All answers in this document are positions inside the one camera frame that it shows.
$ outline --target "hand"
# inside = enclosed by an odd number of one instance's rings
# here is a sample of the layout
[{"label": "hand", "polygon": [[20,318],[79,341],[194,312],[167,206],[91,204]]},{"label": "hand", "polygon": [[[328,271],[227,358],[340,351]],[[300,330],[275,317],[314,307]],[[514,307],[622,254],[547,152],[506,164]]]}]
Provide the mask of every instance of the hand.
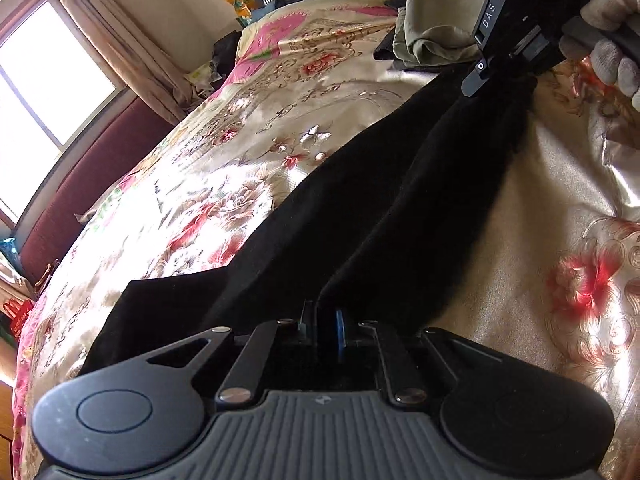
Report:
[{"label": "hand", "polygon": [[[640,0],[591,0],[580,15],[600,30],[614,31],[626,22],[640,35]],[[563,36],[559,46],[567,59],[580,60],[590,54],[588,44],[585,38]],[[624,95],[632,98],[634,108],[640,111],[640,68],[633,60],[611,40],[599,40],[591,51],[591,64],[604,84],[616,84]]]}]

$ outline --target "window pane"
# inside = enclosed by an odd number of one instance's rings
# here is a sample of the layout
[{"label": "window pane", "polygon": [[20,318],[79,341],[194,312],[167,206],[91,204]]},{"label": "window pane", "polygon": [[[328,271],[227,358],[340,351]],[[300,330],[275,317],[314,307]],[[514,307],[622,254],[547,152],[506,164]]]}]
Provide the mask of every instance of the window pane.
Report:
[{"label": "window pane", "polygon": [[0,77],[0,197],[19,217],[60,152]]},{"label": "window pane", "polygon": [[0,64],[61,144],[114,90],[49,2],[0,47]]}]

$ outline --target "black pants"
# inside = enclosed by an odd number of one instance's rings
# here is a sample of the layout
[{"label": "black pants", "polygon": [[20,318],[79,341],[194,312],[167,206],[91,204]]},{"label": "black pants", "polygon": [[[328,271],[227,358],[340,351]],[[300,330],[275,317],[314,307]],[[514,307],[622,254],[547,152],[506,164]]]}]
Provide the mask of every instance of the black pants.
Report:
[{"label": "black pants", "polygon": [[129,283],[83,373],[215,325],[250,332],[305,300],[412,333],[459,282],[523,138],[533,79],[462,97],[445,71],[306,178],[231,263]]}]

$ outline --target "bed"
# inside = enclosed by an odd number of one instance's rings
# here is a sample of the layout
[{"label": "bed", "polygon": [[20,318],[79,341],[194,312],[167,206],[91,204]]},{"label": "bed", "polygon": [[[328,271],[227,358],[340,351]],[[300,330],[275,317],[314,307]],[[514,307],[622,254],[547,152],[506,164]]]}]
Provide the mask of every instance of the bed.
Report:
[{"label": "bed", "polygon": [[[17,479],[41,460],[30,410],[78,373],[130,280],[225,266],[307,175],[435,77],[372,58],[395,23],[384,1],[305,0],[249,26],[225,85],[105,200],[22,332]],[[601,473],[622,480],[640,435],[640,123],[624,103],[591,98],[580,70],[540,77],[526,149],[431,324],[601,393],[616,416]]]}]

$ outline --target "window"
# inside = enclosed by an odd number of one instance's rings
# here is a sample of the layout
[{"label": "window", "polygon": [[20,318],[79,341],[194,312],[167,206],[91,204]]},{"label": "window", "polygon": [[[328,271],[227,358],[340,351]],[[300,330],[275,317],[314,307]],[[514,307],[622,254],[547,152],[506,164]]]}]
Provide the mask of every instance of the window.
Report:
[{"label": "window", "polygon": [[58,0],[0,27],[0,209],[17,221],[65,148],[123,88]]}]

